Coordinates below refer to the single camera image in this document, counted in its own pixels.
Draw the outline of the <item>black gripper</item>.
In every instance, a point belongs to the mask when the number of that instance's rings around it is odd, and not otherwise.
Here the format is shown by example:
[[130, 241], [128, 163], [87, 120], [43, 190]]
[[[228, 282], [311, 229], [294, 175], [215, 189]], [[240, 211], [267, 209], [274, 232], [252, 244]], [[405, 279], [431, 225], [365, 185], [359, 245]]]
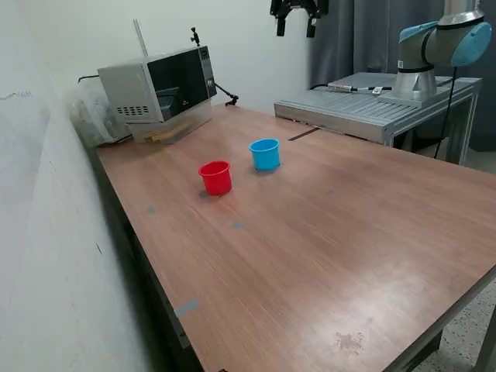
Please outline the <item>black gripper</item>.
[[292, 7], [304, 8], [308, 13], [308, 24], [306, 37], [315, 36], [317, 20], [329, 13], [329, 0], [272, 0], [270, 4], [270, 14], [277, 21], [277, 36], [284, 36], [286, 18]]

